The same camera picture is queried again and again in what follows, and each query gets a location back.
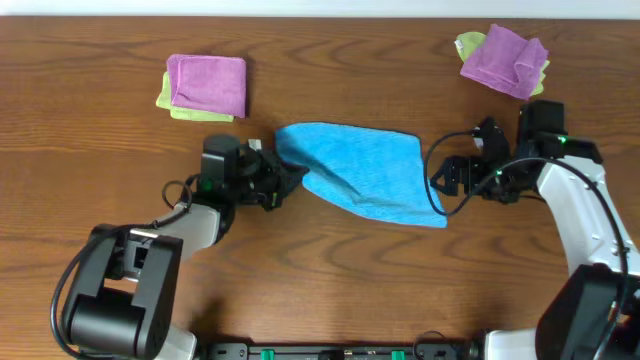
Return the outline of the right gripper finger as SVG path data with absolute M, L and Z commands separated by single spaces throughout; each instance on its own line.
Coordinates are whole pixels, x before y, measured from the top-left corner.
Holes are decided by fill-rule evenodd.
M 457 179 L 457 157 L 449 156 L 444 159 L 437 171 L 430 176 L 431 181 L 454 181 Z
M 451 179 L 444 179 L 444 183 L 440 184 L 438 179 L 432 178 L 429 181 L 430 185 L 446 196 L 457 196 L 458 195 L 458 184 Z

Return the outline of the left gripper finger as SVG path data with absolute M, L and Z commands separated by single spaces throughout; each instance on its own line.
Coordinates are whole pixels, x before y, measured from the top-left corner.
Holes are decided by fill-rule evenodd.
M 276 180 L 302 180 L 309 168 L 284 161 L 275 151 L 269 153 L 270 177 Z
M 284 178 L 276 181 L 267 193 L 267 210 L 280 208 L 284 200 L 301 184 L 300 178 Z

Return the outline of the blue cloth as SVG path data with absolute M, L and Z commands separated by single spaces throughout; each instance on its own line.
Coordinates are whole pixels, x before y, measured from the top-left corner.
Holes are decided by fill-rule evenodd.
M 445 228 L 425 185 L 420 139 L 411 134 L 322 122 L 276 131 L 276 151 L 309 172 L 302 185 L 355 215 L 400 225 Z

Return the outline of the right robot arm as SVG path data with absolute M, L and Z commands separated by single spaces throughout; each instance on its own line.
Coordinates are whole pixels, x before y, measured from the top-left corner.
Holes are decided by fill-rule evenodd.
M 430 191 L 512 204 L 535 192 L 549 207 L 569 278 L 533 329 L 488 331 L 459 359 L 636 359 L 639 250 L 609 195 L 603 158 L 572 137 L 560 102 L 521 106 L 516 144 L 488 117 L 468 131 L 481 153 L 450 156 L 426 175 Z

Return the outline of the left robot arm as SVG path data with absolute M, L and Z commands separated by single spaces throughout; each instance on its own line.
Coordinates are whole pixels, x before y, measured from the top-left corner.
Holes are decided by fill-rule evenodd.
M 54 289 L 58 346 L 75 359 L 198 358 L 196 336 L 171 323 L 181 263 L 225 236 L 237 206 L 272 211 L 307 172 L 258 139 L 207 137 L 200 170 L 175 183 L 181 193 L 169 213 L 92 229 Z

